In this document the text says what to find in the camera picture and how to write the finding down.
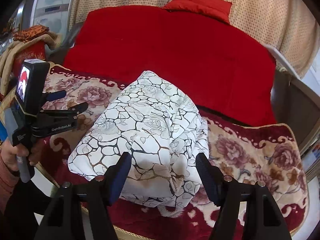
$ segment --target person's hand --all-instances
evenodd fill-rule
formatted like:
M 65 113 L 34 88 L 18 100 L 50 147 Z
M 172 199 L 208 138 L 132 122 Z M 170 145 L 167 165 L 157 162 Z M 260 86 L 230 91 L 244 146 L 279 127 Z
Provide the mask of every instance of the person's hand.
M 29 156 L 30 165 L 36 165 L 41 157 L 42 149 L 45 143 L 43 140 L 37 141 L 31 149 L 31 155 Z M 26 157 L 29 155 L 29 151 L 22 144 L 13 147 L 7 138 L 0 147 L 0 156 L 4 164 L 10 171 L 18 171 L 17 156 Z

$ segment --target display screen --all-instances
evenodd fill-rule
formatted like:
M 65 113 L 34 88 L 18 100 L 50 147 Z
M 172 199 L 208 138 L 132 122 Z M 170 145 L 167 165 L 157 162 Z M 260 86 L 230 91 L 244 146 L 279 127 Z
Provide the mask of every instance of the display screen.
M 19 76 L 18 87 L 17 87 L 17 94 L 19 95 L 19 97 L 23 102 L 26 96 L 26 88 L 28 84 L 29 73 L 30 73 L 30 70 L 25 66 L 22 66 L 21 73 Z

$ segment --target metal screw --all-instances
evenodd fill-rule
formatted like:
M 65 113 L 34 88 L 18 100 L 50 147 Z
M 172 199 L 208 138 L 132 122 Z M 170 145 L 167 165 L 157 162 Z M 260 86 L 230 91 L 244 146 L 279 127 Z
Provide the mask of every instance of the metal screw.
M 230 175 L 223 176 L 223 179 L 227 182 L 232 181 L 232 177 Z
M 64 188 L 67 188 L 67 187 L 70 187 L 71 183 L 69 181 L 65 181 L 63 184 L 62 184 L 62 187 Z
M 258 185 L 259 185 L 260 187 L 264 187 L 264 186 L 266 185 L 266 183 L 265 183 L 263 180 L 259 180 L 259 181 L 258 181 Z
M 98 175 L 97 177 L 94 178 L 96 181 L 103 181 L 104 176 L 103 175 Z

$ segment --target floral bedspread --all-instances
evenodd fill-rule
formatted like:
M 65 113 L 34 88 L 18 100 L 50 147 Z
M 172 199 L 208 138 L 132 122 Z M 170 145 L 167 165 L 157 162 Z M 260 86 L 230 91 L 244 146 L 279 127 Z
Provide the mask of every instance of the floral bedspread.
M 48 76 L 45 91 L 67 90 L 63 99 L 47 103 L 46 109 L 66 109 L 88 102 L 89 108 L 79 116 L 79 126 L 48 139 L 42 155 L 42 172 L 52 181 L 74 184 L 87 180 L 68 170 L 67 159 L 83 135 L 125 85 L 112 78 L 74 73 L 55 66 Z M 209 161 L 224 174 L 240 182 L 265 181 L 275 198 L 291 234 L 308 214 L 309 198 L 297 144 L 285 124 L 245 128 L 213 114 L 200 111 L 208 122 Z M 158 205 L 144 207 L 119 199 L 109 214 L 120 239 L 206 240 L 218 217 L 219 208 L 209 201 L 200 187 L 185 208 Z M 235 238 L 241 239 L 245 203 L 241 203 Z

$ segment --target red blanket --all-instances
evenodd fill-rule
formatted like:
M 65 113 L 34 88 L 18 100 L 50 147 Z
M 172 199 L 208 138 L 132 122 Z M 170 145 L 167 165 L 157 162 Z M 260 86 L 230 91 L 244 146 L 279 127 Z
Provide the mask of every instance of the red blanket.
M 151 6 L 92 11 L 64 67 L 127 84 L 151 70 L 196 105 L 252 126 L 276 122 L 274 59 L 241 30 L 199 14 Z

